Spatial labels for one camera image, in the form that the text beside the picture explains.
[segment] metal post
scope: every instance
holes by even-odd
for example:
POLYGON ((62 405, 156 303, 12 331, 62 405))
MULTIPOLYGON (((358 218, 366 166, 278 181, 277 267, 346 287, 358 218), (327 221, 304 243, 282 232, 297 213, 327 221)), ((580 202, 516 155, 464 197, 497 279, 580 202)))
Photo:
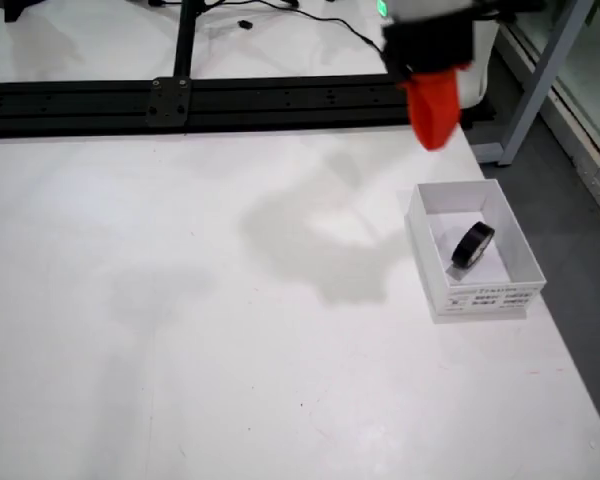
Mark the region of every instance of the metal post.
POLYGON ((513 162, 592 4, 593 0, 572 0, 560 15, 532 77, 525 84, 525 92, 513 119, 505 131, 502 141, 504 151, 499 165, 510 165, 513 162))
POLYGON ((174 77, 191 76, 191 57, 193 56, 193 37, 196 33, 196 17, 200 13, 199 0, 182 0, 176 61, 173 67, 174 77))

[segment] metal bracket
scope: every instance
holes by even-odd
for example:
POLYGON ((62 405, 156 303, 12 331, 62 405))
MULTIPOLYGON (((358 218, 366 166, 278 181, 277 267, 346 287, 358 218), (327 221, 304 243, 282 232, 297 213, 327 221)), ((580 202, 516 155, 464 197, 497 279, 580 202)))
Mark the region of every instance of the metal bracket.
POLYGON ((147 125, 150 127, 183 127, 189 118, 191 79, 158 77, 151 82, 147 125))

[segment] white table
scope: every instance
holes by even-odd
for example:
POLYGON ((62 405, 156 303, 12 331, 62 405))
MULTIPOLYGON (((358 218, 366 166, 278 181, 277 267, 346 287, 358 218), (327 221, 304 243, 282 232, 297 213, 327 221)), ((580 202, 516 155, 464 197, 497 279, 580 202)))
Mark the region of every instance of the white table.
POLYGON ((542 301, 430 314, 396 192, 480 177, 460 131, 0 141, 0 478, 600 478, 542 301))

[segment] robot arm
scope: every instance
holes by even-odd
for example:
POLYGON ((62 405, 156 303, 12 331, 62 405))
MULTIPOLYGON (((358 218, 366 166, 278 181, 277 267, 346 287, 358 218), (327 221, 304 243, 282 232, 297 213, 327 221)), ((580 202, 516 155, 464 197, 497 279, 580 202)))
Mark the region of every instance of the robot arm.
POLYGON ((486 62, 497 32, 495 22, 484 21, 512 21, 516 12, 544 8, 544 0, 385 2, 393 23, 383 28, 382 59, 396 83, 407 90, 413 129, 428 150, 447 142, 461 106, 472 106, 484 95, 486 62), (478 65, 472 68, 475 60, 478 65), (462 102, 459 76, 465 83, 462 102))

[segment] black aluminum frame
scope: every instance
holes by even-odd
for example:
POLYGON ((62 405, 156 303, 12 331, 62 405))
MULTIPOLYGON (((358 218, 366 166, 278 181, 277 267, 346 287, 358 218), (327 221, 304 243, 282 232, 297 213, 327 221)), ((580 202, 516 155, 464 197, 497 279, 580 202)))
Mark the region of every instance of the black aluminum frame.
MULTIPOLYGON (((388 75, 191 80, 203 0, 183 0, 174 74, 148 81, 0 83, 0 138, 350 128, 409 123, 388 75)), ((488 105, 464 126, 493 118, 488 105)))

